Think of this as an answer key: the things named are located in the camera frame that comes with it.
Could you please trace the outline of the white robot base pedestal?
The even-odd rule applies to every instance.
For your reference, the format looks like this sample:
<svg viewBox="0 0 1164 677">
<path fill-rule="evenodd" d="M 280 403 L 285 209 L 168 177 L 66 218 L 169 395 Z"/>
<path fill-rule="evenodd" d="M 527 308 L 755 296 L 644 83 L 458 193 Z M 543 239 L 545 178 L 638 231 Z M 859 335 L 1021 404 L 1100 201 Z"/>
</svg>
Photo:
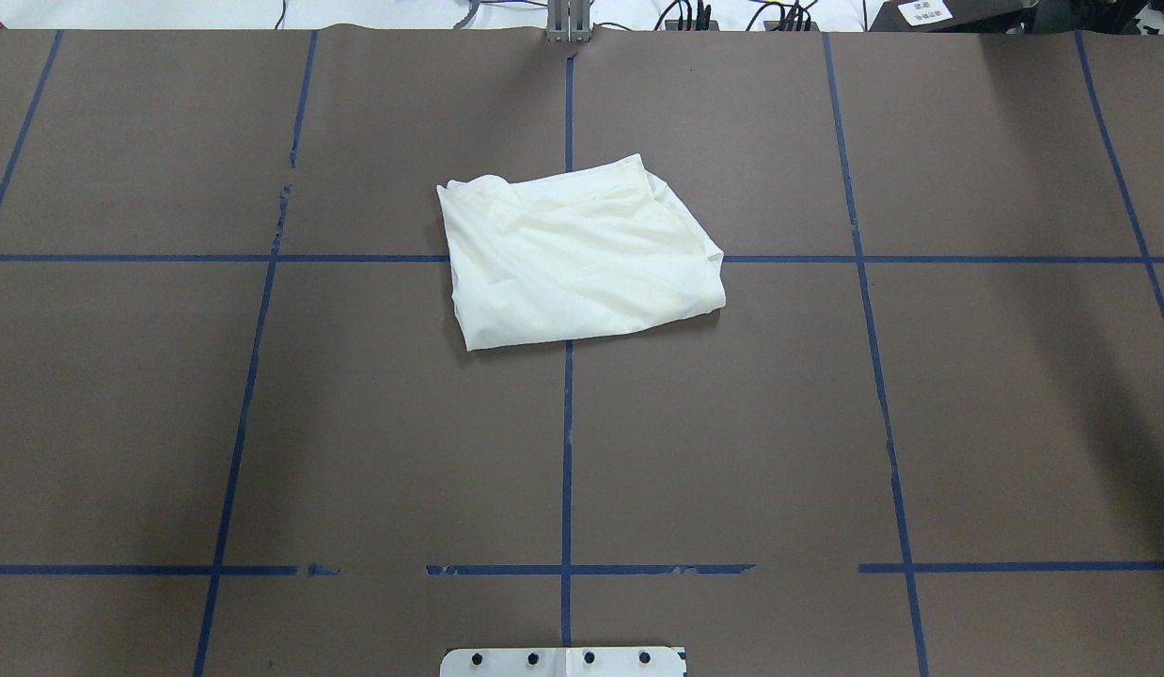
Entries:
<svg viewBox="0 0 1164 677">
<path fill-rule="evenodd" d="M 684 648 L 598 646 L 459 648 L 440 676 L 686 676 Z"/>
</svg>

